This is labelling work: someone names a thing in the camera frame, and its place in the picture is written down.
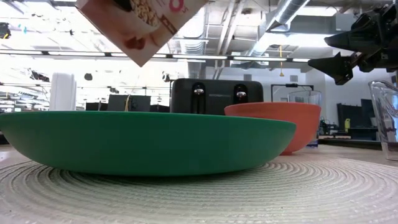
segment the cereal box picture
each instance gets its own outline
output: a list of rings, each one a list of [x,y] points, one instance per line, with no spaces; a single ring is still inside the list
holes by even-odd
[[[143,66],[208,0],[77,0],[80,12]]]

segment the ceiling duct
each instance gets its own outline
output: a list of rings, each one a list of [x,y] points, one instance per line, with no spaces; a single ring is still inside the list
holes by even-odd
[[[180,41],[181,54],[203,55],[205,53],[205,41],[201,40],[205,36],[205,17],[205,7],[203,7],[181,28],[180,34],[184,37]],[[188,62],[188,77],[206,78],[201,62]]]
[[[290,22],[297,15],[299,9],[303,8],[310,0],[281,0],[277,9],[266,14],[266,21],[259,26],[260,30],[266,32],[260,36],[259,40],[254,44],[246,55],[259,57],[264,54],[267,48],[273,44],[274,34],[268,33],[270,30],[277,29],[279,31],[289,31]]]

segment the woven placemat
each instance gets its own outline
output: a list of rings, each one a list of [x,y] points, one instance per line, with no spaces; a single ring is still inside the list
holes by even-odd
[[[0,223],[398,223],[397,189],[395,167],[309,155],[179,178],[23,162],[0,168]]]

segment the toaster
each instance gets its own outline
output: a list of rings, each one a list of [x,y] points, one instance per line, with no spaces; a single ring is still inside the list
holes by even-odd
[[[213,115],[224,115],[229,105],[264,101],[259,82],[191,78],[175,80],[171,97],[171,113]]]

